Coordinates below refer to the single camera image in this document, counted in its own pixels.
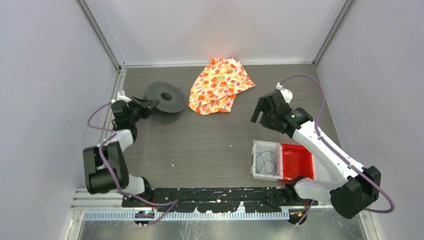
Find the black cable spool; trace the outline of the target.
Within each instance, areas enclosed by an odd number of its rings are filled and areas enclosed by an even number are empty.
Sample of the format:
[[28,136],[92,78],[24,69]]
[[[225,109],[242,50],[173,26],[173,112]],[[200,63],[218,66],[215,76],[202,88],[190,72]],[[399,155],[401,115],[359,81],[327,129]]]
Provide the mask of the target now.
[[184,93],[176,86],[162,81],[149,84],[145,89],[146,100],[157,100],[156,109],[164,113],[175,114],[187,106]]

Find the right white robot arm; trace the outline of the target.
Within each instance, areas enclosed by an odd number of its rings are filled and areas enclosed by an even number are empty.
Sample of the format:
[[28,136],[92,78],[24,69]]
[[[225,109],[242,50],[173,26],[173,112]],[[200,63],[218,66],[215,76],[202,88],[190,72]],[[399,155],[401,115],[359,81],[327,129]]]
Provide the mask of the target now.
[[291,205],[303,200],[330,204],[336,212],[351,219],[376,202],[380,196],[381,173],[375,166],[365,167],[343,152],[316,126],[303,108],[292,109],[287,90],[274,90],[261,96],[251,117],[263,127],[288,135],[305,147],[328,171],[330,181],[298,176],[285,186]]

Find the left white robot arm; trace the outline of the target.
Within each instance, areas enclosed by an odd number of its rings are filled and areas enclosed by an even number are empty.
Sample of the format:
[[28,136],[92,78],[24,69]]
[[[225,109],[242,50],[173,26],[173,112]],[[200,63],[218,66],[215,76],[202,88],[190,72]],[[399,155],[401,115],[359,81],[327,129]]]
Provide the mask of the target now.
[[111,109],[112,128],[103,129],[110,133],[108,138],[82,151],[85,187],[90,194],[116,190],[125,197],[134,198],[141,207],[148,207],[153,202],[150,183],[145,177],[129,173],[124,151],[137,140],[137,122],[149,118],[158,103],[158,100],[122,96],[100,107],[101,110]]

